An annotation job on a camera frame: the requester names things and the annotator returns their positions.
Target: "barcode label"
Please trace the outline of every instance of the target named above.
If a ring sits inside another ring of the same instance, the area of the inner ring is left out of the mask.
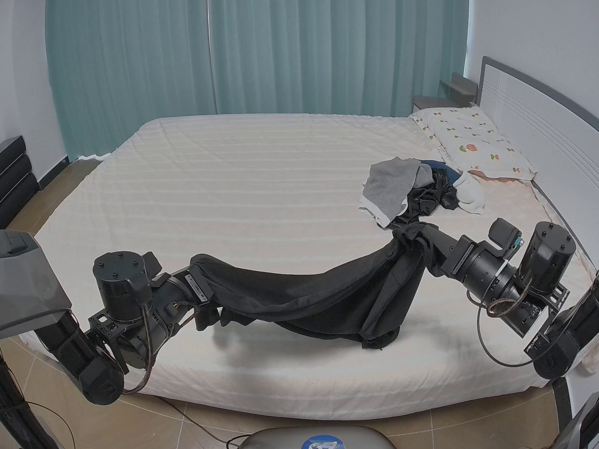
[[[202,303],[208,302],[208,298],[206,297],[204,292],[199,288],[198,283],[195,282],[195,280],[193,279],[193,276],[191,276],[191,274],[185,274],[185,279],[191,286],[191,289],[193,289],[193,291],[198,295],[199,300]]]

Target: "white bed sheet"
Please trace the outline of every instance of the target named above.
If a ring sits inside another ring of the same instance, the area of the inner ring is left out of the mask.
[[[92,264],[106,251],[152,250],[166,271],[209,253],[245,268],[318,273],[379,249],[391,234],[357,206],[370,165],[395,156],[441,159],[409,118],[162,118],[86,177],[36,239],[87,329],[85,318],[102,307]],[[481,183],[484,215],[439,207],[428,220],[479,241],[499,216],[526,239],[548,218],[529,186]],[[563,279],[572,302],[590,282],[574,258]],[[251,413],[359,420],[546,383],[530,365],[493,363],[480,348],[475,315],[459,283],[425,272],[398,339],[383,351],[263,321],[204,332],[188,325],[161,349],[144,392]],[[482,332],[500,359],[527,360],[528,340],[503,322],[483,317]],[[35,335],[24,339],[42,350]],[[128,384],[140,377],[134,371]]]

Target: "floor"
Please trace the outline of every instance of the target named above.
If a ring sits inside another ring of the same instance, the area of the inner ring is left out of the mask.
[[[91,160],[71,164],[27,203],[9,228],[37,233],[97,164]],[[211,439],[153,396],[122,396],[110,406],[95,406],[77,391],[56,362],[31,351],[18,337],[0,341],[0,347],[26,399],[62,415],[73,431],[77,449],[224,449],[224,444]],[[268,427],[323,424],[171,402],[221,439]],[[65,424],[46,409],[32,408],[44,418],[64,447],[71,449],[71,437]],[[522,446],[540,449],[550,445],[558,433],[555,396],[550,385],[360,424],[381,431],[401,449],[516,449]],[[17,447],[3,426],[0,426],[0,447]]]

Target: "black furniture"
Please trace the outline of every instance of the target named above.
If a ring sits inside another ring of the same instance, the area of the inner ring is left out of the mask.
[[[450,81],[441,80],[441,85],[449,88],[449,99],[434,96],[415,96],[412,111],[436,108],[465,108],[471,106],[476,98],[478,85],[454,72]]]
[[[0,229],[8,226],[39,188],[23,137],[0,143]]]

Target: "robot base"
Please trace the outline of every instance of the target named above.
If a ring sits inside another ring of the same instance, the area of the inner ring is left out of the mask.
[[[362,426],[278,427],[248,437],[239,449],[395,449],[377,430]]]

